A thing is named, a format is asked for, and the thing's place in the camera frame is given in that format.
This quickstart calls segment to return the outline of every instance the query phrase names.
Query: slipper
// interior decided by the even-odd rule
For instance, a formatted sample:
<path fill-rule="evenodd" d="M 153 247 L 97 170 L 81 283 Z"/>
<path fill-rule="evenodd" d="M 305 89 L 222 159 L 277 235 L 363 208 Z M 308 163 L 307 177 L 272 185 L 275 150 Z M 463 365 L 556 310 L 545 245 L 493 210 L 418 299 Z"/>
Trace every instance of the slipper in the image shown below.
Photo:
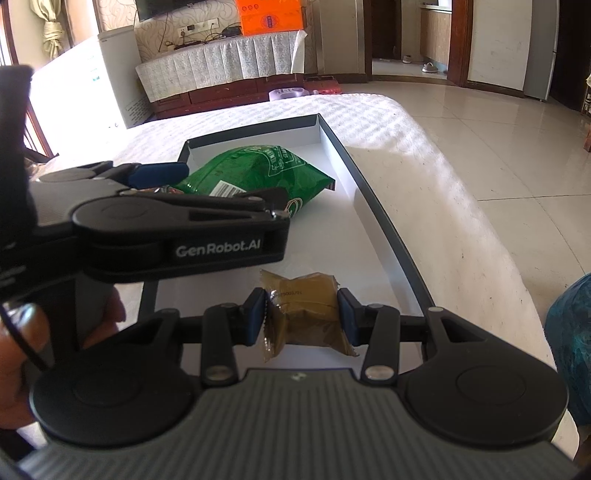
<path fill-rule="evenodd" d="M 423 71 L 425 73 L 437 73 L 437 72 L 439 72 L 438 68 L 435 65 L 433 65 L 433 63 L 431 63 L 431 62 L 425 64 L 425 66 L 423 67 Z"/>

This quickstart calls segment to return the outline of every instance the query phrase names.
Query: orange cardboard box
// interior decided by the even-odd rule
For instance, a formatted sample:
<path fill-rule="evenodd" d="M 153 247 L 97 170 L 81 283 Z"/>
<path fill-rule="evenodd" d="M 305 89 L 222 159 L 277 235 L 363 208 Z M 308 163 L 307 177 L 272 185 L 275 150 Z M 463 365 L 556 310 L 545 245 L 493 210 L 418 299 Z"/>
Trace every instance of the orange cardboard box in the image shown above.
<path fill-rule="evenodd" d="M 236 0 L 243 35 L 302 30 L 300 0 Z"/>

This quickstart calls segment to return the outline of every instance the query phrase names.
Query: wall socket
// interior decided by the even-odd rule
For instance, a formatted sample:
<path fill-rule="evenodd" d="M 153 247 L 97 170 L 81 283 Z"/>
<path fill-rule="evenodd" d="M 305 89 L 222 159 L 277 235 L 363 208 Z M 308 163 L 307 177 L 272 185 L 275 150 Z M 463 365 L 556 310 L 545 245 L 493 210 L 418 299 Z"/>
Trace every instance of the wall socket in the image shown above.
<path fill-rule="evenodd" d="M 192 25 L 187 25 L 186 27 L 181 27 L 177 29 L 177 34 L 179 38 L 182 38 L 183 33 L 185 37 L 189 37 L 195 33 L 211 31 L 216 28 L 220 27 L 220 22 L 218 18 L 211 18 L 210 20 L 206 20 L 205 22 L 199 22 Z"/>

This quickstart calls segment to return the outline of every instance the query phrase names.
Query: small brown package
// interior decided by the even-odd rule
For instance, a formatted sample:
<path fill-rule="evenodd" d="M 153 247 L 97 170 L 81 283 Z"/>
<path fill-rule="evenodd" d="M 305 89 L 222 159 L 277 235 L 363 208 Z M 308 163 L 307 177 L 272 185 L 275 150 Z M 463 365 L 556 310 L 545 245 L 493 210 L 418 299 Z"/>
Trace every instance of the small brown package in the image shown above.
<path fill-rule="evenodd" d="M 312 273 L 290 280 L 261 270 L 261 282 L 270 300 L 265 321 L 265 361 L 279 355 L 286 343 L 329 346 L 357 356 L 340 326 L 333 276 Z"/>

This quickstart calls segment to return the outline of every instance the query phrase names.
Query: blue plastic bag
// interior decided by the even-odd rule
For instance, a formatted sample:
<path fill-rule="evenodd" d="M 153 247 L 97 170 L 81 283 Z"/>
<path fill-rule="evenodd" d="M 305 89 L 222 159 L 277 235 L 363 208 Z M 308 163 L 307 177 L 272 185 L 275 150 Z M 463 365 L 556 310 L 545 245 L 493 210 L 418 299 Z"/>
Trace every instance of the blue plastic bag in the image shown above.
<path fill-rule="evenodd" d="M 569 412 L 591 424 L 591 274 L 573 283 L 550 307 L 544 325 L 556 368 L 569 385 Z"/>

